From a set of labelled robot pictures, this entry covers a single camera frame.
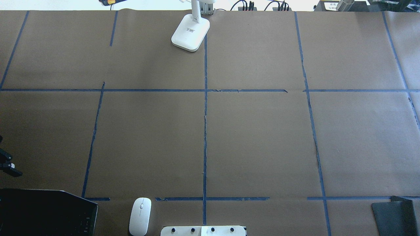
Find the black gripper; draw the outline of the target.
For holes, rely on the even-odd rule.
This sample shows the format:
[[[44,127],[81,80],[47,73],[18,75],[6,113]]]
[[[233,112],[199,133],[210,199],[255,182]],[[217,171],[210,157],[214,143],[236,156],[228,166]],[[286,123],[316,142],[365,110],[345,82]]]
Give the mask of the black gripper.
[[[12,177],[20,177],[23,175],[22,172],[15,169],[15,165],[11,162],[12,156],[0,148],[0,169],[4,173]]]

